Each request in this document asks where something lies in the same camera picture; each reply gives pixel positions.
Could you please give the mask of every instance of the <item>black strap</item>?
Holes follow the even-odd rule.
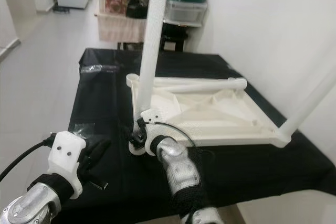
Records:
[[[173,196],[173,207],[181,218],[188,214],[192,216],[195,211],[207,206],[201,185],[182,189]]]
[[[42,174],[31,183],[31,185],[27,188],[27,191],[29,191],[37,183],[43,183],[52,188],[57,194],[61,204],[67,201],[74,194],[74,189],[71,184],[65,178],[56,173]]]

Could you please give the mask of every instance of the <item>silver metal joint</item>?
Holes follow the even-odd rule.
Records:
[[[156,155],[167,172],[172,195],[178,191],[200,184],[200,176],[195,164],[188,157],[187,148],[175,139],[167,137],[157,148]]]
[[[37,183],[5,209],[0,216],[1,224],[45,224],[61,211],[61,203],[54,190]]]
[[[181,224],[185,224],[189,215],[181,220]],[[224,224],[219,216],[218,210],[214,207],[202,208],[193,214],[192,224]]]

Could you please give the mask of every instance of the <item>black table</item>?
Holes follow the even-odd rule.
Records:
[[[161,164],[155,157],[131,155],[121,131],[133,123],[131,90],[125,77],[139,74],[140,63],[141,53],[136,51],[84,52],[69,131],[87,124],[95,137],[111,140],[111,147],[93,171],[110,185],[105,191],[85,185],[83,194],[64,206],[56,219],[59,223],[134,223],[176,214]],[[103,71],[85,73],[85,67],[92,65],[103,65]],[[156,76],[241,77],[218,55],[177,52],[159,55]],[[251,85],[246,92],[275,124],[284,122]],[[336,195],[334,165],[300,132],[285,148],[245,145],[204,149],[215,153],[215,159],[204,153],[202,170],[204,187],[216,207],[305,189]]]

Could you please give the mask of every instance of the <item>table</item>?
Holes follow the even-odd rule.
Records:
[[[132,99],[128,73],[140,72],[141,53],[86,49],[85,66],[109,66],[109,72],[81,73],[69,130],[94,124],[94,136],[108,138],[111,147],[93,173],[110,183],[106,191],[85,185],[77,200],[64,205],[55,223],[135,223],[176,214],[170,205],[165,171],[155,157],[129,153],[121,129],[131,127]],[[218,55],[162,52],[156,76],[241,77]],[[250,84],[246,92],[274,121],[285,118]],[[242,201],[315,189],[336,195],[336,168],[302,133],[285,148],[271,145],[207,147],[215,159],[202,158],[203,185],[216,207]]]

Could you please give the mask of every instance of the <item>metal robotic arm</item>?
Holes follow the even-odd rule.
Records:
[[[168,136],[157,136],[152,152],[167,172],[168,184],[182,224],[224,224],[216,208],[209,207],[201,176],[187,148]]]
[[[151,108],[143,111],[137,120],[139,130],[130,140],[131,144],[134,148],[144,148],[162,163],[173,197],[173,207],[180,215],[182,224],[224,224],[217,209],[210,207],[207,201],[201,174],[190,159],[188,149],[172,137],[162,135],[164,123],[160,120],[158,110]]]
[[[0,224],[51,223],[65,201],[78,198],[86,182],[100,189],[107,187],[89,171],[108,148],[108,141],[92,145],[70,132],[59,132],[54,138],[48,172],[0,212]]]

